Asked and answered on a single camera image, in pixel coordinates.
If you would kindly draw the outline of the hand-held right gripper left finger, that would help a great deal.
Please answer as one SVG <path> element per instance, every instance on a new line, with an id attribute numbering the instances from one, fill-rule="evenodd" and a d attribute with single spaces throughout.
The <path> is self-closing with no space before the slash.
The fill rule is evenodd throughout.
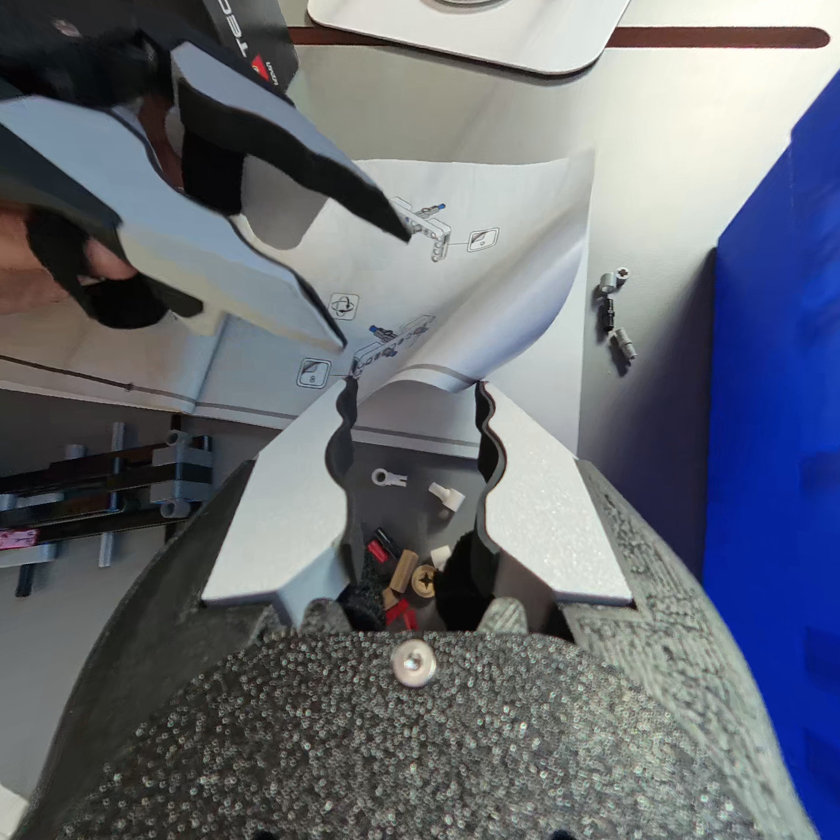
<path id="1" fill-rule="evenodd" d="M 256 457 L 203 589 L 208 606 L 268 603 L 294 627 L 355 577 L 352 503 L 357 381 L 337 381 Z"/>

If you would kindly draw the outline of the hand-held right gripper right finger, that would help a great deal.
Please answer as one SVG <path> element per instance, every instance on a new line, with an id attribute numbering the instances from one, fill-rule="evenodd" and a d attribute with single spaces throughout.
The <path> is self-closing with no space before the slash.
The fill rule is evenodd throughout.
<path id="1" fill-rule="evenodd" d="M 491 383 L 475 395 L 478 593 L 518 602 L 534 632 L 563 606 L 634 606 L 577 458 Z"/>

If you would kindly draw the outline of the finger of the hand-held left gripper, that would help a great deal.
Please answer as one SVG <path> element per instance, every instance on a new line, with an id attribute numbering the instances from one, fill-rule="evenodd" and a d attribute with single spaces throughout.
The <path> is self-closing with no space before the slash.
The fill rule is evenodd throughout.
<path id="1" fill-rule="evenodd" d="M 264 80 L 185 41 L 170 52 L 182 126 L 219 149 L 274 166 L 402 242 L 413 236 L 380 187 Z"/>
<path id="2" fill-rule="evenodd" d="M 2 100 L 2 198 L 27 205 L 31 248 L 90 315 L 77 279 L 96 239 L 149 279 L 289 340 L 346 339 L 293 270 L 162 177 L 147 139 L 110 111 Z"/>

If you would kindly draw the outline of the white lego instruction booklet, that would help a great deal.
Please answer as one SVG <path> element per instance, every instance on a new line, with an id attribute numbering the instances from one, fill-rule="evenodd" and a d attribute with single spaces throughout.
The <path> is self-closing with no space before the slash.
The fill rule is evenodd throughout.
<path id="1" fill-rule="evenodd" d="M 342 352 L 233 316 L 210 337 L 173 316 L 117 332 L 64 301 L 2 317 L 2 389 L 283 429 L 351 375 L 356 439 L 472 458 L 488 381 L 576 452 L 593 155 L 360 164 L 411 222 L 409 244 L 246 166 L 246 234 L 311 283 Z"/>

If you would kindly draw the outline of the black lego box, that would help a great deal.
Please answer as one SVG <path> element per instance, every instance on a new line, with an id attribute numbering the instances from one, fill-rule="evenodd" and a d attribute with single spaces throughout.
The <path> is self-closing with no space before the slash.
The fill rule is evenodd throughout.
<path id="1" fill-rule="evenodd" d="M 299 69 L 278 1 L 202 1 L 219 43 L 281 96 Z"/>

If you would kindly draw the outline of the tan lego axle connector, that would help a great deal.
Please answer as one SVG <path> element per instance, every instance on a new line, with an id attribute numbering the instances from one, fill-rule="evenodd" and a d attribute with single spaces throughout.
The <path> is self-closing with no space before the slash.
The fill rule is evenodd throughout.
<path id="1" fill-rule="evenodd" d="M 397 562 L 389 584 L 382 592 L 383 606 L 386 611 L 391 610 L 405 596 L 417 564 L 418 554 L 405 549 Z"/>

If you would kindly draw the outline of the partly built lego model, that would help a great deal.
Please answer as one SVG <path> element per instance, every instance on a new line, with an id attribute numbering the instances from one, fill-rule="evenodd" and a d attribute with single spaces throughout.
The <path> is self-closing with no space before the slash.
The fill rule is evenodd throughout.
<path id="1" fill-rule="evenodd" d="M 110 450 L 70 445 L 40 470 L 1 479 L 2 568 L 17 570 L 15 597 L 31 596 L 36 568 L 72 540 L 98 539 L 98 567 L 112 566 L 117 535 L 165 527 L 171 537 L 214 493 L 214 442 L 191 435 L 182 416 L 158 443 L 127 448 L 112 426 Z"/>

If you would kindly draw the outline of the person's left hand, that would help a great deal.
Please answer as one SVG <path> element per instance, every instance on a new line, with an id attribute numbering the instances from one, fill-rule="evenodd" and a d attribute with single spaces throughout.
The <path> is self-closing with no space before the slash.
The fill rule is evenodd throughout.
<path id="1" fill-rule="evenodd" d="M 26 312 L 68 299 L 69 295 L 37 259 L 28 244 L 29 210 L 1 202 L 1 313 Z M 95 239 L 85 244 L 91 277 L 128 280 L 137 269 Z"/>

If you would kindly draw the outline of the blue bin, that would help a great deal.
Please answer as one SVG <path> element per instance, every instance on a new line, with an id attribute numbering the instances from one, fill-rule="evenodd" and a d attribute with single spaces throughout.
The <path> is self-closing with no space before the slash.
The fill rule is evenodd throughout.
<path id="1" fill-rule="evenodd" d="M 703 582 L 839 835 L 839 76 L 717 245 Z"/>

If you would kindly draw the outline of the white rounded base plate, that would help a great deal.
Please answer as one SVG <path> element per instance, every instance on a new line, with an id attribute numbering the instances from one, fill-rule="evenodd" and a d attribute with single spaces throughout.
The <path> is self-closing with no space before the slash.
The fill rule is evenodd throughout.
<path id="1" fill-rule="evenodd" d="M 309 1 L 317 25 L 542 77 L 602 55 L 628 1 Z"/>

